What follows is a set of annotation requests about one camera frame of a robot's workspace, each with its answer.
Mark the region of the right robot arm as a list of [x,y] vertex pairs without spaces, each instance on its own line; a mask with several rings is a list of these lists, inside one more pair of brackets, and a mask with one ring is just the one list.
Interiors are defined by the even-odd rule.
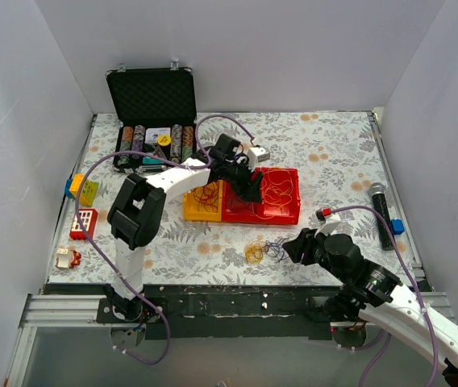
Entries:
[[458,326],[417,295],[388,269],[365,259],[352,238],[302,229],[282,247],[295,264],[317,264],[341,281],[323,304],[331,318],[373,323],[436,362],[450,386],[458,386]]

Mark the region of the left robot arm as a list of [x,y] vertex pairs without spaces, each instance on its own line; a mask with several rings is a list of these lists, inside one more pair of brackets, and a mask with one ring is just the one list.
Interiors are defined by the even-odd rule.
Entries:
[[107,221],[115,242],[115,280],[106,290],[114,313],[132,323],[142,314],[137,295],[143,290],[144,250],[156,237],[165,205],[193,189],[225,181],[244,202],[261,203],[264,174],[256,166],[270,159],[260,145],[236,151],[240,142],[220,135],[206,152],[197,151],[182,164],[149,177],[135,173],[123,182]]

